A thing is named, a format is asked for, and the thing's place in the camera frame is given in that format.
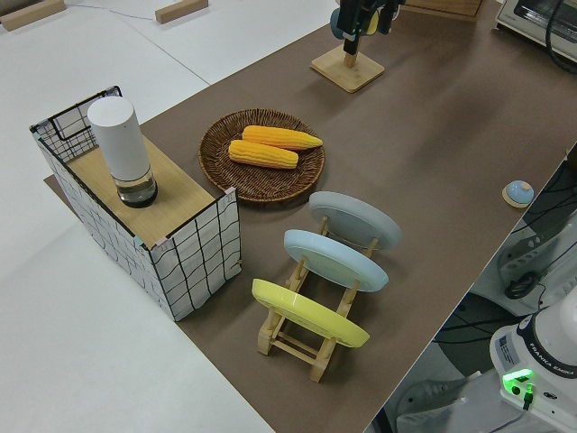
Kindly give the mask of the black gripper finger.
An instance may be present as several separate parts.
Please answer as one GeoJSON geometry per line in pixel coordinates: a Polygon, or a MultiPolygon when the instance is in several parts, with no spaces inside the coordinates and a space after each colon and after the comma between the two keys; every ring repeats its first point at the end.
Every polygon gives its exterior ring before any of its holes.
{"type": "Polygon", "coordinates": [[[398,14],[399,7],[399,0],[386,0],[383,3],[378,20],[378,32],[390,32],[392,22],[398,14]]]}
{"type": "Polygon", "coordinates": [[[338,17],[338,28],[345,39],[353,40],[356,36],[358,15],[362,2],[360,0],[341,0],[338,17]]]}

